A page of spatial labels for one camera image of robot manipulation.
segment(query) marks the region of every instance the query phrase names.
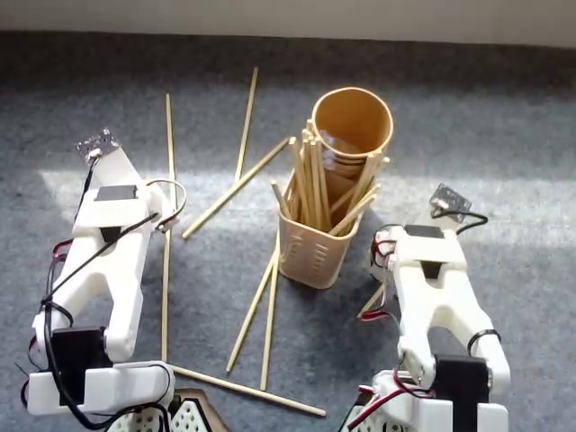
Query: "robotic arm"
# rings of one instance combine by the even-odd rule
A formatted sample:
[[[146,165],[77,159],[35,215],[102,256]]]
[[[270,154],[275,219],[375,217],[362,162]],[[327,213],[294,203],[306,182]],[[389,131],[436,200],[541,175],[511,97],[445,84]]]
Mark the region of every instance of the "robotic arm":
[[[446,194],[452,202],[441,199]],[[475,213],[442,184],[430,203],[432,211],[417,224],[375,233],[370,271],[381,282],[393,276],[401,310],[398,356],[408,371],[378,373],[372,400],[357,414],[361,419],[373,410],[381,423],[396,425],[384,430],[507,432],[508,412],[490,396],[509,387],[509,365],[500,335],[476,300],[457,238],[470,226],[458,228],[463,215]],[[450,330],[469,355],[433,354],[431,327]]]
[[[128,361],[134,351],[150,234],[170,228],[184,203],[175,210],[168,202],[157,185],[165,180],[144,181],[108,130],[79,143],[77,149],[90,172],[69,251],[65,255],[58,247],[54,251],[50,269],[64,261],[61,275],[54,283],[49,277],[32,323],[32,345],[49,367],[30,375],[28,411],[33,415],[72,411],[78,418],[85,413],[128,413],[128,407],[145,404],[167,407],[175,380],[166,364],[119,362]],[[101,186],[86,190],[92,174]],[[107,326],[75,327],[74,318],[100,294],[109,294],[113,301]]]

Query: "white wall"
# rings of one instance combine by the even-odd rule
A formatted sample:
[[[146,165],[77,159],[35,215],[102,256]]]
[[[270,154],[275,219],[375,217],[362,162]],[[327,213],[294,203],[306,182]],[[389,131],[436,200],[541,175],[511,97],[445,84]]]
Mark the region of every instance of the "white wall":
[[[0,0],[0,29],[576,48],[576,0]]]

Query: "gray carpet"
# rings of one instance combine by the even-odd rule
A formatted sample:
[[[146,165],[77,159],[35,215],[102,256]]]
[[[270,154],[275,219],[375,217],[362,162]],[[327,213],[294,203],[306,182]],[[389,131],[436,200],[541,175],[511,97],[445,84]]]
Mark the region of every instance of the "gray carpet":
[[[144,176],[167,174],[164,94],[172,95],[184,225],[233,181],[252,67],[260,66],[246,167],[302,129],[338,86],[363,86],[391,107],[396,133],[382,191],[337,284],[317,292],[281,280],[269,391],[325,408],[325,419],[203,386],[230,430],[335,431],[356,386],[395,363],[391,325],[360,323],[376,286],[361,262],[379,224],[420,212],[447,182],[490,216],[462,235],[482,307],[512,370],[511,431],[571,430],[576,396],[576,52],[375,41],[79,34],[0,35],[0,242],[3,353],[0,428],[79,430],[20,406],[25,348],[52,245],[69,235],[86,170],[72,144],[109,126]],[[275,236],[270,179],[285,152],[190,241],[175,238],[169,358],[224,377]],[[160,356],[162,238],[148,252],[136,359]],[[258,386],[262,303],[230,379]],[[79,323],[101,323],[99,301]],[[432,346],[460,349],[434,331]],[[178,379],[179,386],[197,385]]]

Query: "plastic basket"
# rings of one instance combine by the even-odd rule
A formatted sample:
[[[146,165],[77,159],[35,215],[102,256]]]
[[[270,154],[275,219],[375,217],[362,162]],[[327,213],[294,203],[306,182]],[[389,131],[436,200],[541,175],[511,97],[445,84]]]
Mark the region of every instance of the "plastic basket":
[[[284,192],[288,201],[288,191]],[[279,270],[289,279],[317,289],[331,287],[338,279],[350,241],[358,231],[362,219],[359,215],[352,229],[343,237],[330,236],[326,232],[286,219],[279,214],[280,262]]]

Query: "black rubber band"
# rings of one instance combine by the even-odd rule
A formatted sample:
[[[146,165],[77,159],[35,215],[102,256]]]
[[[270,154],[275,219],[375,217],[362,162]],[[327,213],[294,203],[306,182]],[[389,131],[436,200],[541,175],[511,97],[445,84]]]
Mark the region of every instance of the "black rubber band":
[[[474,336],[472,336],[470,338],[470,341],[468,342],[468,345],[466,346],[466,351],[468,351],[468,356],[472,355],[472,348],[473,348],[474,344],[476,343],[476,341],[478,339],[480,339],[482,336],[486,336],[486,335],[495,335],[498,337],[498,341],[500,343],[502,342],[502,337],[500,337],[500,333],[498,331],[496,331],[494,328],[486,328],[485,330],[480,330],[478,333],[476,333]]]

